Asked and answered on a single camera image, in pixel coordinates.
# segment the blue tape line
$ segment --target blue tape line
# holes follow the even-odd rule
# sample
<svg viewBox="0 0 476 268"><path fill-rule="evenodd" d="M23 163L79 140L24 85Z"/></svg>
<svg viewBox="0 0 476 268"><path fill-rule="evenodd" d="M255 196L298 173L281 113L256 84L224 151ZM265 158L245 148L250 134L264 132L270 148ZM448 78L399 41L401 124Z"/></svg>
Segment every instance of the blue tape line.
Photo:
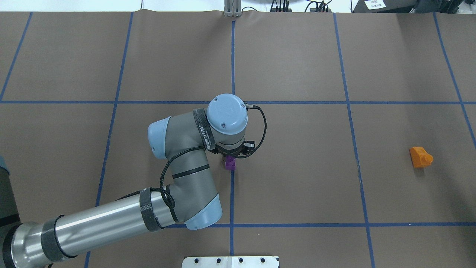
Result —
<svg viewBox="0 0 476 268"><path fill-rule="evenodd" d="M235 226L235 171L230 172L230 256L234 255L234 232Z"/></svg>
<svg viewBox="0 0 476 268"><path fill-rule="evenodd" d="M443 55L446 60L446 64L448 65L449 74L451 75L451 80L453 80L453 85L455 86L456 94L458 95L459 103L461 104L461 110L463 110L463 114L465 116L466 124L468 125L469 134L471 135L471 139L473 139L473 145L476 149L476 138L473 133L473 128L471 127L471 123L469 122L468 115L466 113L466 108L463 103L463 99L461 98L461 94L458 89L458 85L456 83L455 75L453 74L453 69L451 68L451 64L449 63L448 55L446 54L445 45L443 44L443 39L441 38L440 26L438 25L438 19L436 18L436 13L433 12L433 19L435 20L436 31L438 32L438 38L440 39L441 50L443 51Z"/></svg>
<svg viewBox="0 0 476 268"><path fill-rule="evenodd" d="M346 104L343 101L245 101L249 104Z"/></svg>
<svg viewBox="0 0 476 268"><path fill-rule="evenodd" d="M476 222L384 222L384 223L215 223L207 228L356 228L356 227L464 227L476 226ZM166 228L187 228L174 224Z"/></svg>
<svg viewBox="0 0 476 268"><path fill-rule="evenodd" d="M231 93L235 94L235 22L231 22ZM230 256L234 252L235 171L230 172Z"/></svg>
<svg viewBox="0 0 476 268"><path fill-rule="evenodd" d="M30 15L28 16L27 24L25 25L25 28L23 29L23 34L21 35L20 42L18 43L17 50L15 51L15 55L13 56L13 60L11 61L10 69L8 70L7 77L5 78L5 83L3 84L3 88L0 93L0 101L3 99L3 95L5 94L5 90L7 89L11 72L13 71L13 67L15 66L15 62L17 61L18 53L20 52L21 45L23 44L23 40L25 39L25 35L27 34L28 26L30 25L32 16L33 16L33 12L30 12Z"/></svg>
<svg viewBox="0 0 476 268"><path fill-rule="evenodd" d="M116 99L114 101L114 108L112 109L111 123L109 125L108 141L106 143L106 152L104 153L104 161L102 162L101 178L99 179L98 195L96 196L96 206L99 206L99 203L100 203L100 200L101 200L102 185L104 183L104 174L106 172L106 162L108 161L109 146L111 144L112 127L114 126L114 120L116 118L116 110L117 110L117 106L118 106L120 85L121 85L121 82L122 82L122 74L124 73L124 65L126 63L127 48L128 48L128 45L129 45L130 29L132 28L132 19L133 18L134 18L134 12L131 12L130 13L130 18L129 18L129 27L128 27L128 30L127 30L126 44L124 46L124 53L122 55L122 63L121 63L121 67L120 67L118 87L117 87L117 90L116 90ZM90 252L88 252L87 255L86 255L86 259L84 261L84 268L88 268L89 256L90 256Z"/></svg>
<svg viewBox="0 0 476 268"><path fill-rule="evenodd" d="M365 227L365 223L236 223L236 228Z"/></svg>
<svg viewBox="0 0 476 268"><path fill-rule="evenodd" d="M209 104L210 101L118 101L119 104Z"/></svg>
<svg viewBox="0 0 476 268"><path fill-rule="evenodd" d="M476 222L394 222L369 223L370 227L476 226Z"/></svg>
<svg viewBox="0 0 476 268"><path fill-rule="evenodd" d="M235 21L231 22L231 93L235 94Z"/></svg>
<svg viewBox="0 0 476 268"><path fill-rule="evenodd" d="M114 104L114 101L1 101L14 104Z"/></svg>
<svg viewBox="0 0 476 268"><path fill-rule="evenodd" d="M384 101L350 101L350 104L459 104L459 102L384 102Z"/></svg>
<svg viewBox="0 0 476 268"><path fill-rule="evenodd" d="M89 257L91 256L91 251L86 253L86 258L84 259L84 268L88 268L89 266Z"/></svg>
<svg viewBox="0 0 476 268"><path fill-rule="evenodd" d="M249 104L347 104L346 101L245 101ZM0 101L5 104L115 104L116 101ZM208 104L210 101L117 101L118 104ZM390 105L449 105L460 102L394 102L394 101L349 101L350 104L390 104ZM463 102L464 104L476 104L476 102Z"/></svg>
<svg viewBox="0 0 476 268"><path fill-rule="evenodd" d="M344 70L344 60L342 58L342 50L340 47L340 39L339 39L339 30L337 27L337 17L336 14L333 13L334 16L334 28L336 30L336 40L337 40L337 50L339 52L339 61L340 61L340 71L342 73L342 82L344 84L344 93L346 95L346 102L347 102L347 114L349 116L349 124L350 124L350 132L352 134L352 144L354 145L354 155L357 163L357 170L358 170L358 179L360 183L360 197L362 199L362 209L364 211L364 220L365 223L368 224L368 215L367 215L367 205L365 203L365 193L364 193L364 184L362 182L362 173L360 172L360 162L358 158L358 151L357 151L357 142L354 132L354 122L352 121L352 112L350 110L350 101L349 101L349 93L347 90L347 81L346 81L346 73ZM372 238L370 236L370 228L366 226L367 231L367 242L368 242L368 251L370 255L370 264L372 268L375 268L375 260L374 260L374 250L372 247Z"/></svg>

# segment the orange toy piece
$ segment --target orange toy piece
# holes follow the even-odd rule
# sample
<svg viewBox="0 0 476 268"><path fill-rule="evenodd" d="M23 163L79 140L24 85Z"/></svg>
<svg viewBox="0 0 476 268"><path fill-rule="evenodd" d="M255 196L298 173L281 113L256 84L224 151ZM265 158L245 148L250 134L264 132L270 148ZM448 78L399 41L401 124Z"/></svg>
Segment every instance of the orange toy piece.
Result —
<svg viewBox="0 0 476 268"><path fill-rule="evenodd" d="M423 147L411 147L410 155L412 157L413 167L426 167L433 162L433 157L427 153Z"/></svg>

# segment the electrical cable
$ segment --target electrical cable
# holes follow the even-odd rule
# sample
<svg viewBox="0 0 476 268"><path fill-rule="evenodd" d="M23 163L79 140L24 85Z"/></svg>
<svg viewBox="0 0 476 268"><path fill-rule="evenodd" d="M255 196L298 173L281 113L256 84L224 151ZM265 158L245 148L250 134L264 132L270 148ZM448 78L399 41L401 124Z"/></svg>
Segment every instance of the electrical cable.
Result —
<svg viewBox="0 0 476 268"><path fill-rule="evenodd" d="M277 0L273 0L273 1L271 2L271 8L269 9L269 12L272 12L272 11L273 11L273 5L274 5L274 3L276 3L276 6L278 6Z"/></svg>
<svg viewBox="0 0 476 268"><path fill-rule="evenodd" d="M243 10L244 10L244 9L247 9L247 8L254 9L254 10L258 11L258 10L255 9L254 7L244 7L244 8L241 9L241 12L243 12Z"/></svg>
<svg viewBox="0 0 476 268"><path fill-rule="evenodd" d="M263 141L265 140L266 130L268 129L268 124L266 122L266 116L265 116L265 113L263 112L263 110L259 106L253 105L251 107L251 109L256 109L256 110L260 111L261 115L263 116L263 122L264 122L264 125L265 125L265 128L263 130L263 136L261 137L261 141L259 142L258 146L256 146L256 148L253 151L251 151L251 153L249 153L249 154L236 155L234 153L231 153L229 150L226 150L226 149L217 145L217 149L221 154L230 155L230 156L232 156L234 158L238 158L238 159L243 159L243 158L250 157L252 154L254 154L261 147L261 145L263 144Z"/></svg>
<svg viewBox="0 0 476 268"><path fill-rule="evenodd" d="M164 201L165 205L168 206L169 208L175 207L175 200L172 197L172 195L170 194L170 192L167 191L166 189L164 189L164 178L165 178L165 173L167 172L167 169L169 168L172 161L174 161L175 159L179 158L180 156L182 156L186 153L190 153L192 151L196 151L196 150L200 150L200 149L205 149L205 147L203 147L203 146L193 147L193 148L187 149L187 150L185 150L181 153L178 153L178 154L174 155L172 158L170 158L167 161L167 163L165 164L164 169L162 170L162 174L160 174L159 188L151 188L150 189L151 192L160 192L160 195L162 196L162 200ZM135 196L135 195L138 195L138 194L140 194L140 191L130 193L130 194L128 194L126 196L123 196L123 197L121 197L117 200L121 200L121 199L131 197L131 196Z"/></svg>
<svg viewBox="0 0 476 268"><path fill-rule="evenodd" d="M304 10L304 13L306 13L307 9L309 8L309 6L310 6L312 3L316 3L316 9L318 8L318 4L319 4L318 2L316 2L316 1L310 1L309 4L307 4L306 9Z"/></svg>

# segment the purple block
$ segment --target purple block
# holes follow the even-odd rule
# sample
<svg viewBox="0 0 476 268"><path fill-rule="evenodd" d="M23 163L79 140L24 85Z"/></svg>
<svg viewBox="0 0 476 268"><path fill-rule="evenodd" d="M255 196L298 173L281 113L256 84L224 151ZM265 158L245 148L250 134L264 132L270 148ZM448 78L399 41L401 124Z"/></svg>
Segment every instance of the purple block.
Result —
<svg viewBox="0 0 476 268"><path fill-rule="evenodd" d="M227 158L225 160L225 168L227 170L236 170L237 168L237 160L236 158L227 155Z"/></svg>

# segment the white metal plate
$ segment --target white metal plate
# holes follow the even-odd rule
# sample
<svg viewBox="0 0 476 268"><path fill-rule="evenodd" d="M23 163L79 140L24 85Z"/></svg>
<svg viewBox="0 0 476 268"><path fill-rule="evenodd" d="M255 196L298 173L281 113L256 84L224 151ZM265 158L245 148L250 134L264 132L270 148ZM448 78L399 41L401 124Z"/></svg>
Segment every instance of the white metal plate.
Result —
<svg viewBox="0 0 476 268"><path fill-rule="evenodd" d="M188 257L182 268L279 268L276 256Z"/></svg>

